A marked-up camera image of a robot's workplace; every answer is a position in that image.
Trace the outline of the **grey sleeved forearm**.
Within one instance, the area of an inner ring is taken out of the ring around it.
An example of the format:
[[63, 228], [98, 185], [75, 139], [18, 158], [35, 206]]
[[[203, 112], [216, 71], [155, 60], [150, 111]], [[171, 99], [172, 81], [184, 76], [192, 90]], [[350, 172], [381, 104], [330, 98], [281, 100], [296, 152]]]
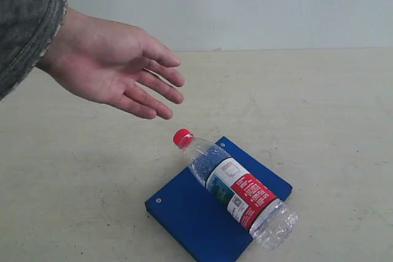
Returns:
[[66, 0], [1, 0], [1, 98], [44, 56], [67, 8]]

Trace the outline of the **person's open bare hand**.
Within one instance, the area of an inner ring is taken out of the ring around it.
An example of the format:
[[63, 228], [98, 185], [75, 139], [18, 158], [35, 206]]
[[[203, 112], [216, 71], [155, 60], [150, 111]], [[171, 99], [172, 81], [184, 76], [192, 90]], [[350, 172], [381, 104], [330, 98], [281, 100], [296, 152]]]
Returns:
[[38, 62], [70, 93], [144, 119], [169, 120], [173, 111], [145, 89], [180, 104], [179, 58], [140, 27], [68, 8], [58, 34]]

